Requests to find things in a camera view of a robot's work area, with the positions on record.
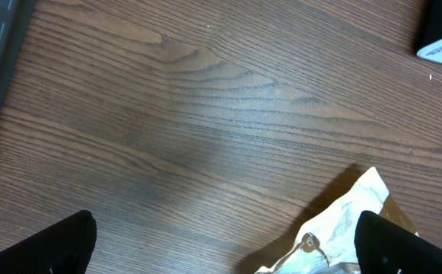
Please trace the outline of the brown snack pouch red label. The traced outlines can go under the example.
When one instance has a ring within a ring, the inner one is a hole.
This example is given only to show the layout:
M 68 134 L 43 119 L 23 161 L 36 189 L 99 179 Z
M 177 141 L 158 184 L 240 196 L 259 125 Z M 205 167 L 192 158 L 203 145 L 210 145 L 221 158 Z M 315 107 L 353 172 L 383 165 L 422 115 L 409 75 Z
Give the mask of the brown snack pouch red label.
M 377 169 L 371 167 L 346 194 L 300 227 L 288 253 L 271 267 L 260 267 L 256 274 L 359 273 L 354 239 L 358 219 L 365 210 L 418 233 L 391 197 Z

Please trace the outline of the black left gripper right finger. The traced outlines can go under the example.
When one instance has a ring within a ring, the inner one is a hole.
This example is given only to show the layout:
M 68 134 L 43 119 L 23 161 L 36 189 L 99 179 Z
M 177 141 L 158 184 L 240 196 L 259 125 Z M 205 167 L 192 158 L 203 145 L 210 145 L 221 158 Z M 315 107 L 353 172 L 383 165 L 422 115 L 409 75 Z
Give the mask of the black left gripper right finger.
M 442 274 L 442 249 L 371 212 L 355 231 L 362 274 Z

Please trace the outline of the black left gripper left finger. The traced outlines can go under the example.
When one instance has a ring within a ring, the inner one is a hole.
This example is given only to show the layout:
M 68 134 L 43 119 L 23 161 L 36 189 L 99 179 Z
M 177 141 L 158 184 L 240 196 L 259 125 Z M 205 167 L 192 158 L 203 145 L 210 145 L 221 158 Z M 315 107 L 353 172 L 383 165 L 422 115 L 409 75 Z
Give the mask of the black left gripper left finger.
M 0 252 L 0 274 L 85 274 L 97 225 L 81 210 Z

